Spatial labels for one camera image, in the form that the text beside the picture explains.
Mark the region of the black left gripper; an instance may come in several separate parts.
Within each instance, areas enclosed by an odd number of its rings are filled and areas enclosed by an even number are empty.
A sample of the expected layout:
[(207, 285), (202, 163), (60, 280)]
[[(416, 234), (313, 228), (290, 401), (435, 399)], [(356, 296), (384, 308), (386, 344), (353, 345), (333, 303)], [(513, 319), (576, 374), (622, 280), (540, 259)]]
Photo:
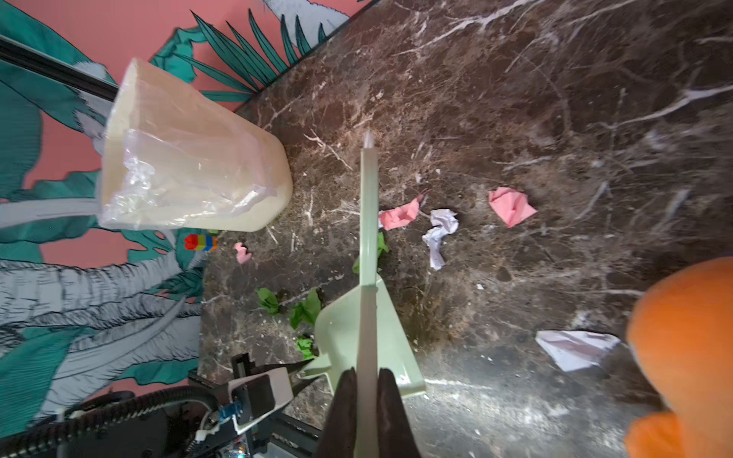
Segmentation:
[[(286, 380), (304, 369), (311, 360), (296, 363), (263, 364), (258, 366), (247, 353), (231, 359), (233, 379), (244, 377), (269, 377), (271, 380)], [(238, 405), (230, 401), (227, 383), (213, 383), (192, 372), (189, 379), (200, 387), (214, 391), (221, 401), (221, 408), (211, 414), (216, 425), (199, 434), (188, 447), (190, 457), (311, 457), (313, 456), (321, 431), (301, 420), (284, 413), (286, 407), (315, 380), (304, 379), (294, 384), (294, 398), (284, 408), (277, 410), (257, 426), (244, 434), (234, 429), (233, 416)]]

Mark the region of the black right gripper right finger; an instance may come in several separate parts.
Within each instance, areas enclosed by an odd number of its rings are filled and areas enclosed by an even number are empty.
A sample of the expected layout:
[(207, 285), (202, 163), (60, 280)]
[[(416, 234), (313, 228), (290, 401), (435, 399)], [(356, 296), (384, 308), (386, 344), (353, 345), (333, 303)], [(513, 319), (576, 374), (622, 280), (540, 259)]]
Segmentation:
[(393, 373), (381, 368), (377, 387), (377, 434), (380, 458), (420, 458)]

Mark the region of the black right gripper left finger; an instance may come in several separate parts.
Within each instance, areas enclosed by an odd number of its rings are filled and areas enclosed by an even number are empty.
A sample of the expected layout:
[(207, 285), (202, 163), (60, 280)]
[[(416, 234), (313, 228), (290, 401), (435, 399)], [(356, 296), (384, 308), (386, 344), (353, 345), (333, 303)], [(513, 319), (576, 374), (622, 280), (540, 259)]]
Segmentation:
[(315, 458), (353, 458), (357, 422), (357, 375), (345, 371), (333, 396)]

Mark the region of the light green hand brush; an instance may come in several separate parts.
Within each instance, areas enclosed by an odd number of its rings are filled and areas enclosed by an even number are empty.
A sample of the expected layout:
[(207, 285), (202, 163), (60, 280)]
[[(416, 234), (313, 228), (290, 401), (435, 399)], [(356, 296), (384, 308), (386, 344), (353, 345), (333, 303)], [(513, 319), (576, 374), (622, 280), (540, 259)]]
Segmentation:
[(361, 152), (360, 192), (360, 320), (357, 360), (357, 422), (354, 455), (379, 454), (377, 434), (377, 239), (378, 152), (367, 131)]

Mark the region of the light green plastic dustpan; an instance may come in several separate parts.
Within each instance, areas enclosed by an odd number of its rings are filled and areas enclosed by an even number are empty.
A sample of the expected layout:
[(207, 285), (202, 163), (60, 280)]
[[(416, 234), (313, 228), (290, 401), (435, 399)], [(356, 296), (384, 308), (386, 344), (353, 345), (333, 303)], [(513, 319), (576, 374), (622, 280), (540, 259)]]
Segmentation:
[(368, 359), (377, 370), (392, 372), (400, 395), (414, 397), (426, 391), (427, 384), (416, 362), (387, 286), (376, 278), (374, 306), (370, 324), (362, 325), (362, 288), (356, 286), (326, 306), (314, 328), (318, 355), (299, 371), (303, 379), (325, 376), (332, 391), (343, 372), (358, 369)]

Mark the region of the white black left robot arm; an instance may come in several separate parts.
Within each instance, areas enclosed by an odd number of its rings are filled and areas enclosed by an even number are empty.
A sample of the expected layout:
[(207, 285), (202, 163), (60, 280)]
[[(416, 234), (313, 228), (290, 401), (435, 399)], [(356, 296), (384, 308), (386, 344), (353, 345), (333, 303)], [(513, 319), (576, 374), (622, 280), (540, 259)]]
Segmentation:
[(233, 378), (216, 385), (197, 372), (189, 385), (144, 395), (112, 392), (61, 410), (1, 441), (4, 457), (310, 457), (320, 429), (284, 410), (309, 383), (292, 383), (305, 362), (259, 366), (232, 358)]

